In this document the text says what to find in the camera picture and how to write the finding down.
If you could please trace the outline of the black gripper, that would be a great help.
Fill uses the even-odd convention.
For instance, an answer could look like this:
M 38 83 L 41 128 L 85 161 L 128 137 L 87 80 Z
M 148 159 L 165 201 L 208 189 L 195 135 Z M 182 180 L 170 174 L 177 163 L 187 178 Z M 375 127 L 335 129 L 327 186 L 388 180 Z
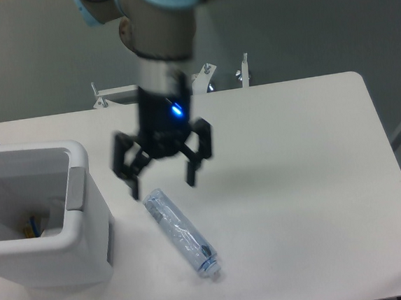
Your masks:
M 172 94 L 155 94 L 138 89 L 138 136 L 116 131 L 113 134 L 111 170 L 124 181 L 135 201 L 140 199 L 139 175 L 150 164 L 150 158 L 162 159 L 181 152 L 187 157 L 186 183 L 196 185 L 196 172 L 202 161 L 212 156 L 212 126 L 203 118 L 192 123 L 192 132 L 198 135 L 197 151 L 185 143 L 189 137 L 190 99 L 192 90 L 182 86 Z

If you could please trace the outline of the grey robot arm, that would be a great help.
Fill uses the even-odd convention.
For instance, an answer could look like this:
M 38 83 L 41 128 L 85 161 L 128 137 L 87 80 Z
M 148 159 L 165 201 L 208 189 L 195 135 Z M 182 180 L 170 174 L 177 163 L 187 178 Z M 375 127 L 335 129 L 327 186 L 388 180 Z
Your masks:
M 210 0 L 73 0 L 90 26 L 119 21 L 120 40 L 139 59 L 135 135 L 117 132 L 112 170 L 139 198 L 139 175 L 153 160 L 186 156 L 186 183 L 194 186 L 212 156 L 212 126 L 192 120 L 189 66 L 194 56 L 195 9 Z

